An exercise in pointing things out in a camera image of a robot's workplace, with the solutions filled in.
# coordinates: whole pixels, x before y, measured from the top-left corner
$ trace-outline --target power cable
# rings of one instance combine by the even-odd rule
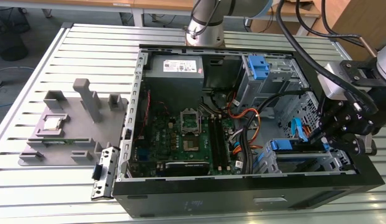
[[[284,4],[284,0],[280,0],[279,6],[276,9],[275,18],[276,18],[277,24],[281,28],[281,32],[283,32],[289,44],[292,45],[293,49],[296,50],[296,52],[299,53],[301,58],[306,60],[308,65],[316,70],[316,72],[320,75],[323,75],[327,79],[330,79],[330,81],[334,82],[342,89],[344,89],[347,91],[347,94],[350,94],[355,100],[360,101],[360,104],[362,104],[360,106],[366,106],[367,113],[368,114],[376,113],[376,111],[378,111],[376,105],[375,105],[371,97],[367,95],[367,93],[360,91],[359,89],[356,89],[356,87],[352,86],[352,84],[347,83],[340,77],[338,77],[327,69],[324,69],[318,64],[318,62],[311,58],[308,53],[304,51],[304,49],[299,45],[297,41],[292,37],[292,35],[291,35],[291,33],[289,33],[284,23],[283,23],[283,20],[281,20],[283,4]]]

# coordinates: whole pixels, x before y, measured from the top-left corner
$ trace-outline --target case label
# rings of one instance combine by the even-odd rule
[[[237,167],[237,168],[243,169],[243,162],[240,162],[240,161],[236,161],[235,167]]]
[[[164,72],[197,72],[195,60],[164,60]]]

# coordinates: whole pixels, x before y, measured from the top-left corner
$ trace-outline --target blue latch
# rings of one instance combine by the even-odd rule
[[[252,164],[252,168],[255,168],[255,166],[257,166],[259,161],[261,160],[261,158],[263,158],[264,156],[265,156],[264,153],[261,153],[261,154],[256,157],[255,162],[253,162],[253,164]]]
[[[275,139],[269,142],[272,150],[292,150],[288,139]]]
[[[249,68],[253,72],[255,80],[264,80],[268,75],[268,63],[263,56],[249,55],[248,56]]]
[[[307,137],[303,133],[303,124],[300,122],[300,119],[299,118],[292,118],[291,120],[291,134],[292,136],[295,136],[295,131],[297,130],[297,136],[299,138],[307,142]]]

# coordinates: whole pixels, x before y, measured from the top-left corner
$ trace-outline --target power supply label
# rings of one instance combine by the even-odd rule
[[[197,72],[195,60],[164,60],[164,72]]]

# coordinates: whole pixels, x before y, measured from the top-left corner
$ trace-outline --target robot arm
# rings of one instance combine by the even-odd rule
[[[223,44],[223,17],[257,17],[272,0],[196,0],[185,32],[189,45],[219,47]]]

